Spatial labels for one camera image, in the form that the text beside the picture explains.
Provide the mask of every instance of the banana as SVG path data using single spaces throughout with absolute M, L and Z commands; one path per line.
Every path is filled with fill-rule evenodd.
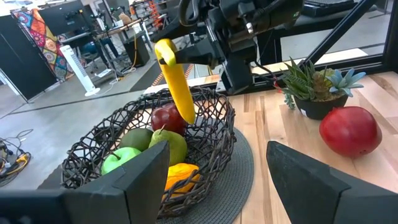
M 176 63 L 174 52 L 177 50 L 170 39 L 162 39 L 155 44 L 157 60 L 164 59 L 166 65 L 159 63 L 160 69 L 166 79 L 175 105 L 181 117 L 188 123 L 195 122 L 195 108 L 191 91 L 184 76 L 181 64 Z

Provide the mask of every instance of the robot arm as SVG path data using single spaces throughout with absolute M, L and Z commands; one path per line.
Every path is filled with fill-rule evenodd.
M 302 8 L 303 0 L 181 0 L 179 17 L 152 40 L 175 39 L 198 30 L 204 24 L 207 37 L 186 49 L 174 50 L 173 65 L 196 63 L 211 68 L 223 65 L 223 84 L 230 94 L 235 94 L 253 83 L 250 63 L 257 58 L 257 45 L 253 38 L 279 25 L 293 26 Z M 157 55 L 161 65 L 168 64 L 162 59 L 162 54 Z M 175 76 L 163 72 L 166 80 Z M 175 78 L 169 78 L 167 83 L 177 108 L 183 118 L 191 116 L 183 114 L 178 107 L 183 100 L 172 91 L 174 80 L 181 84 Z

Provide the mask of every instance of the woven basket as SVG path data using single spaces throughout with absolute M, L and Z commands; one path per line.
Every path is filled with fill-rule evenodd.
M 231 159 L 236 141 L 233 133 L 235 112 L 227 97 L 200 87 L 191 88 L 191 92 L 196 120 L 193 125 L 187 126 L 184 134 L 188 144 L 185 162 L 196 164 L 199 170 L 164 192 L 159 218 L 179 216 L 201 202 Z M 68 157 L 62 164 L 62 185 L 76 189 L 100 177 L 104 158 L 118 148 L 123 134 L 134 128 L 150 129 L 153 109 L 170 102 L 169 90 L 160 90 L 126 104 L 102 120 L 68 151 Z M 200 174 L 200 179 L 192 180 L 197 174 Z M 194 184 L 191 191 L 176 192 L 189 183 Z

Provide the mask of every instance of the metal frame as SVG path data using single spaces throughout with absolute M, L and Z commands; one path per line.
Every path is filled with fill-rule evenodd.
M 332 47 L 349 28 L 351 28 L 355 22 L 357 22 L 375 3 L 375 0 L 362 0 L 357 4 L 352 11 L 344 17 L 341 22 L 329 33 L 329 35 L 324 39 L 324 41 L 318 45 L 318 47 L 303 61 L 303 63 L 308 63 L 311 61 L 318 61 L 319 58 L 325 54 L 330 47 Z M 384 47 L 383 54 L 369 55 L 365 57 L 352 58 L 348 60 L 341 60 L 337 62 L 330 62 L 319 64 L 315 66 L 315 69 L 321 70 L 325 66 L 339 69 L 343 73 L 347 72 L 349 69 L 354 68 L 357 72 L 366 72 L 368 75 L 393 71 L 398 73 L 398 0 L 394 0 L 391 12 L 391 18 L 389 22 L 389 29 L 386 37 L 386 44 Z M 275 72 L 276 76 L 282 75 L 282 72 Z M 278 81 L 279 86 L 283 86 L 282 80 Z M 208 88 L 216 88 L 217 83 L 203 85 Z M 251 93 L 256 91 L 264 91 L 274 89 L 273 82 L 265 80 L 259 76 L 254 77 L 254 84 L 250 86 L 243 92 Z

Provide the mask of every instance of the round mat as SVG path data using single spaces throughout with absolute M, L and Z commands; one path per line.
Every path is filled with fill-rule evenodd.
M 254 160 L 249 143 L 234 128 L 236 143 L 231 160 L 210 188 L 206 199 L 177 218 L 158 220 L 157 224 L 232 223 L 249 197 L 254 177 Z

